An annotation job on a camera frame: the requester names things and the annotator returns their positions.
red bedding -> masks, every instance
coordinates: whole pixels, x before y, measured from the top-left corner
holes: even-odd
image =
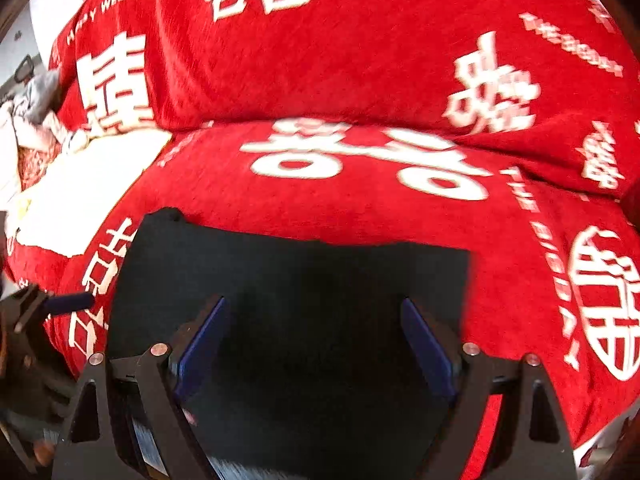
[[[79,372],[104,347],[126,247],[162,206],[239,232],[466,248],[465,339],[541,355],[577,446],[640,394],[640,238],[615,202],[640,169],[638,64],[593,7],[86,0],[52,54],[60,118],[155,122],[175,140],[84,255],[15,243],[10,271],[96,295],[48,323]],[[329,122],[273,121],[296,116]]]

red blanket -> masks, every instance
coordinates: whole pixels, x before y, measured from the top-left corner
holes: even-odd
[[[175,206],[239,232],[471,250],[465,339],[541,355],[576,445],[638,397],[640,239],[614,202],[638,177],[638,66],[591,0],[86,0],[58,64],[68,127],[177,133],[84,255],[12,247],[15,278],[96,295],[49,323],[76,372],[142,216]],[[237,123],[295,116],[331,123]]]

pillow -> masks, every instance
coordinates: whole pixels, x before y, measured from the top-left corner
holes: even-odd
[[[311,116],[468,134],[616,198],[638,176],[638,63],[593,0],[85,0],[57,52],[72,129]]]

white wall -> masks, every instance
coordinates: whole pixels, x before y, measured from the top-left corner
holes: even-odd
[[[2,273],[2,294],[0,295],[0,299],[4,300],[7,296],[13,294],[18,287],[12,282],[8,276],[3,272]]]
[[[49,66],[53,42],[80,8],[82,0],[31,0],[31,20],[42,62]]]
[[[22,36],[18,41],[14,41],[18,31]],[[22,10],[0,43],[0,86],[14,76],[15,69],[27,54],[31,57],[38,55],[38,44],[31,27],[29,6]]]

black bracket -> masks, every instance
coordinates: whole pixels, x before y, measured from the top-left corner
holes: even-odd
[[[30,444],[54,444],[76,383],[42,326],[47,316],[92,306],[91,294],[53,297],[30,285],[0,301],[0,430],[27,471]]]
[[[492,358],[407,299],[401,324],[430,389],[450,400],[439,436],[415,478],[459,480],[492,395],[502,403],[484,480],[575,480],[571,442],[553,386],[534,354]],[[215,297],[172,339],[140,356],[94,354],[82,375],[56,452],[53,480],[140,480],[148,470],[118,385],[136,384],[172,480],[219,480],[178,402],[192,394],[226,334],[230,314]]]

